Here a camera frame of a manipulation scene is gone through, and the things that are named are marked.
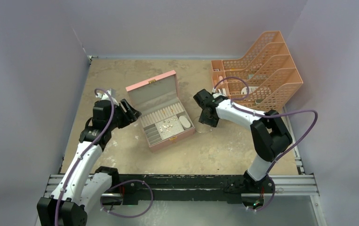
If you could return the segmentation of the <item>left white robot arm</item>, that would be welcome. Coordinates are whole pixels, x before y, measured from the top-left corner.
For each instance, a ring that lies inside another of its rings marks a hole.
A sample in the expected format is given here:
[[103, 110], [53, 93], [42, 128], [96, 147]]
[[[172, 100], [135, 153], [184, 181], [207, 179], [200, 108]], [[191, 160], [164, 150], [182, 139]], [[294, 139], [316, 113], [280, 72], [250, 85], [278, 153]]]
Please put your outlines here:
[[37, 203], [42, 226], [84, 226], [102, 192], [119, 189], [117, 169], [100, 167], [93, 181], [89, 181], [89, 175], [111, 139], [112, 130], [130, 125], [141, 115], [125, 99], [95, 102], [93, 115], [80, 134], [76, 154], [63, 179], [49, 197], [42, 197]]

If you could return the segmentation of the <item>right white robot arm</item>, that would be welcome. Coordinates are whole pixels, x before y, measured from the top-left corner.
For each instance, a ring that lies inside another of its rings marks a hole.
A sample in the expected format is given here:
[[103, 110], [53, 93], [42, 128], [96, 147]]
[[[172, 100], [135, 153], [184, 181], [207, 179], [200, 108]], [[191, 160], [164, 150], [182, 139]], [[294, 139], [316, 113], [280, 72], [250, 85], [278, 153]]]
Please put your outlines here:
[[215, 128], [220, 120], [227, 120], [251, 131], [256, 157], [246, 171], [244, 186], [251, 192], [256, 191], [262, 186], [262, 179], [274, 160], [293, 142], [279, 113], [275, 110], [256, 111], [205, 89], [197, 92], [193, 99], [202, 109], [200, 123]]

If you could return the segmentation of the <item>pink jewelry box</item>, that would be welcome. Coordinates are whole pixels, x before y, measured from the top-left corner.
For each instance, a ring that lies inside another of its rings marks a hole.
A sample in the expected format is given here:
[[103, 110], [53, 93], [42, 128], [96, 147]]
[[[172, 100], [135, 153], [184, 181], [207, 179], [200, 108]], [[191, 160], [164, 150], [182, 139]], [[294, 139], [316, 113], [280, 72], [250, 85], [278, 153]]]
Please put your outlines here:
[[[151, 151], [165, 148], [195, 133], [195, 126], [178, 96], [176, 71], [130, 85], [126, 91], [131, 105], [142, 113], [138, 120]], [[190, 121], [189, 129], [184, 129], [179, 122], [178, 118], [182, 115]], [[167, 130], [162, 124], [173, 124], [173, 127]]]

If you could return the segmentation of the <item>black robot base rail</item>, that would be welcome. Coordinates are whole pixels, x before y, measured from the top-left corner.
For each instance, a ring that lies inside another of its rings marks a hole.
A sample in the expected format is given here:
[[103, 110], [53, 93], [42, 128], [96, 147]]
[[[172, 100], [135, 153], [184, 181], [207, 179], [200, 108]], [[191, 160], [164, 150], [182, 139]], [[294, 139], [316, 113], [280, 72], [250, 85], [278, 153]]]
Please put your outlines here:
[[272, 178], [255, 182], [243, 175], [120, 174], [117, 168], [99, 167], [97, 173], [112, 177], [108, 192], [118, 194], [124, 205], [139, 201], [226, 202], [259, 208], [264, 195], [274, 192]]

